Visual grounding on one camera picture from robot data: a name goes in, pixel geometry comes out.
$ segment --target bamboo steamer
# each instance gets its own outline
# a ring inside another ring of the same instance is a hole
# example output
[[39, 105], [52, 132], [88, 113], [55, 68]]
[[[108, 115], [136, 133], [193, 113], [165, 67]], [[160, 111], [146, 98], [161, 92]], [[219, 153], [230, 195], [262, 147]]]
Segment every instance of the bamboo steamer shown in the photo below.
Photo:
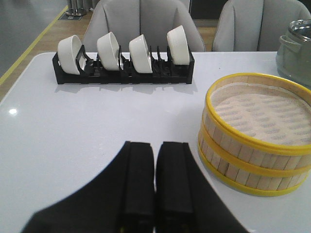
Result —
[[289, 80], [238, 73], [206, 94], [198, 148], [225, 183], [259, 196], [297, 189], [311, 169], [311, 91]]

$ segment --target white bowl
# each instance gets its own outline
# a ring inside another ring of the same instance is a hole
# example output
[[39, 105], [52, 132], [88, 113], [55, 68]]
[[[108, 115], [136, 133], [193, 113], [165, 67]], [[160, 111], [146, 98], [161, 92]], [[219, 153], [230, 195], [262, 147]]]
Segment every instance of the white bowl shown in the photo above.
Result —
[[190, 56], [184, 27], [180, 25], [167, 33], [167, 41], [175, 65], [189, 65]]
[[106, 70], [119, 70], [119, 44], [112, 32], [97, 40], [97, 51], [102, 65]]
[[143, 34], [130, 41], [129, 50], [135, 70], [138, 73], [152, 73], [151, 57]]
[[[58, 43], [57, 54], [60, 66], [67, 74], [80, 75], [76, 64], [76, 56], [82, 46], [82, 43], [76, 35], [61, 40]], [[86, 59], [82, 55], [79, 61], [81, 69], [86, 66]]]

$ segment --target chair back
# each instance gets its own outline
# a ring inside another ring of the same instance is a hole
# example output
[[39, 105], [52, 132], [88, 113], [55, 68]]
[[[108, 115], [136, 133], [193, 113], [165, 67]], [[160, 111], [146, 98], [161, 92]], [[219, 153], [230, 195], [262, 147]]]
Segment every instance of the chair back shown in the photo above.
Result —
[[101, 0], [93, 13], [83, 44], [96, 51], [97, 39], [113, 32], [122, 51], [129, 42], [144, 34], [153, 50], [166, 51], [166, 34], [183, 25], [192, 51], [205, 51], [202, 38], [185, 5], [179, 0]]
[[223, 7], [213, 51], [276, 51], [295, 20], [311, 18], [297, 0], [229, 0]]

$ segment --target wooden floor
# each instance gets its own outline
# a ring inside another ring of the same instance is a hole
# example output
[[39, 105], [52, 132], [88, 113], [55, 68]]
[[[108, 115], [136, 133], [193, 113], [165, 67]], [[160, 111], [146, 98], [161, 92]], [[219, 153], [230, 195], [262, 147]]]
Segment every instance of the wooden floor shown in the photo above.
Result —
[[[37, 45], [30, 51], [26, 58], [12, 72], [12, 74], [8, 76], [8, 78], [0, 85], [0, 100], [9, 91], [11, 86], [14, 84], [14, 82], [17, 80], [17, 78], [20, 76], [22, 71], [26, 68], [33, 57], [43, 52], [56, 51], [57, 44], [60, 40], [74, 34], [79, 36], [79, 38], [82, 40], [91, 17], [92, 12], [88, 12], [88, 14], [83, 16], [81, 20], [58, 20], [42, 37]], [[216, 28], [198, 28], [198, 31], [204, 40], [207, 51], [210, 51], [211, 49], [215, 30]]]

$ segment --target black dish rack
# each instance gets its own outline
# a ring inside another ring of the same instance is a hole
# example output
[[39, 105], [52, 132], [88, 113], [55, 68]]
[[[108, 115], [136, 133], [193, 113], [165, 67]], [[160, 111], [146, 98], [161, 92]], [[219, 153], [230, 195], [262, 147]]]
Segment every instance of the black dish rack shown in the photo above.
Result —
[[[53, 67], [58, 84], [64, 83], [192, 83], [192, 75], [194, 68], [194, 58], [189, 49], [190, 63], [189, 65], [175, 65], [171, 56], [170, 48], [167, 46], [167, 57], [165, 61], [160, 56], [159, 46], [157, 46], [157, 59], [152, 56], [151, 47], [149, 49], [152, 65], [152, 73], [137, 73], [134, 69], [133, 62], [130, 59], [124, 58], [119, 48], [118, 63], [119, 71], [106, 70], [99, 56], [97, 59], [90, 59], [85, 51], [84, 45], [81, 46], [77, 56], [76, 64], [80, 75], [67, 74], [63, 71], [56, 53], [52, 59]], [[86, 66], [84, 70], [81, 69], [79, 61], [82, 55], [86, 58]]]

